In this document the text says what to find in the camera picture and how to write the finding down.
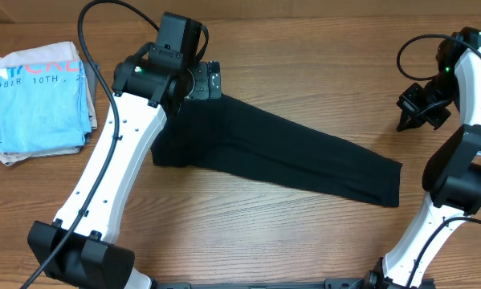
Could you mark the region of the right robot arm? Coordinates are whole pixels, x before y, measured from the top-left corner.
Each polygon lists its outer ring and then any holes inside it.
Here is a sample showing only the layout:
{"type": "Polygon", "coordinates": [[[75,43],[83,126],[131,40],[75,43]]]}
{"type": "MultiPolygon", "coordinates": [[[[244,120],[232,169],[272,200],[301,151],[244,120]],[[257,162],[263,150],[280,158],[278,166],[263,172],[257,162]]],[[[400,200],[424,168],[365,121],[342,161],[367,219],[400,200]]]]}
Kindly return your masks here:
{"type": "Polygon", "coordinates": [[[397,245],[364,278],[347,288],[433,288],[427,267],[462,224],[476,223],[481,209],[481,30],[465,26],[439,35],[438,74],[415,77],[397,101],[402,110],[398,131],[434,128],[460,114],[460,126],[428,160],[422,175],[422,206],[397,245]]]}

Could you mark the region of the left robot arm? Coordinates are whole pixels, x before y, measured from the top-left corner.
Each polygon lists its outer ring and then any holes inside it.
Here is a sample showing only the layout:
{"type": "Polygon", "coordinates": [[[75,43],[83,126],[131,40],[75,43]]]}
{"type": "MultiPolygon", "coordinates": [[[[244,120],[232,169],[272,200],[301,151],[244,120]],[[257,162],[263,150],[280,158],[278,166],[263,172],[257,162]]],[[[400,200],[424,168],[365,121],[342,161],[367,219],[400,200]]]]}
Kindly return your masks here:
{"type": "Polygon", "coordinates": [[[185,100],[221,91],[203,61],[208,30],[164,13],[157,39],[116,66],[106,123],[84,172],[51,223],[35,222],[27,241],[39,273],[78,288],[154,288],[116,244],[125,204],[153,141],[185,100]]]}

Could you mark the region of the black t-shirt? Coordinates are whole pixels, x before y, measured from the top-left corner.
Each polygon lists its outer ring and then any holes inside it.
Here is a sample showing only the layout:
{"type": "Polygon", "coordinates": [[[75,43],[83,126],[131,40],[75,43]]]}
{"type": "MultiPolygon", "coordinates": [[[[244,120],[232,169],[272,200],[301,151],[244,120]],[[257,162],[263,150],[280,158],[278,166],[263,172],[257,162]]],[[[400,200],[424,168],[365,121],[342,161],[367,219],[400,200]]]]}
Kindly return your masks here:
{"type": "Polygon", "coordinates": [[[401,163],[227,95],[185,101],[151,152],[157,166],[195,166],[377,206],[399,205],[401,163]]]}

